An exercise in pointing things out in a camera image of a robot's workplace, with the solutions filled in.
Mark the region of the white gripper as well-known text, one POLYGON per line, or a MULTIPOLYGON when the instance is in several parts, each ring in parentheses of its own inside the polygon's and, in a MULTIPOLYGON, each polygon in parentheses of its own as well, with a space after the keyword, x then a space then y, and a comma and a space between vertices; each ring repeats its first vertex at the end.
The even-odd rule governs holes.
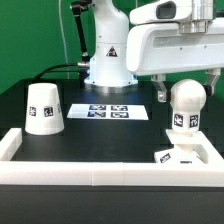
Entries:
POLYGON ((224 67, 224 17, 214 0, 156 0, 130 12, 128 70, 151 76, 159 102, 169 102, 163 73, 207 70, 204 88, 213 96, 224 67))

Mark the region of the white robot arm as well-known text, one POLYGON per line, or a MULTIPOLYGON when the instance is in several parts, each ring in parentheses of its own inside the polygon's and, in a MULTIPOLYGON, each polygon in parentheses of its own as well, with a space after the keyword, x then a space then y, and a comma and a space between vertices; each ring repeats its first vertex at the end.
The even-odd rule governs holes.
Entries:
POLYGON ((96 50, 87 86, 117 92, 149 76, 158 100, 167 102, 168 74, 204 70, 205 90, 214 94, 224 68, 224 10, 215 10, 215 0, 155 0, 128 15, 112 0, 92 0, 91 6, 96 50))

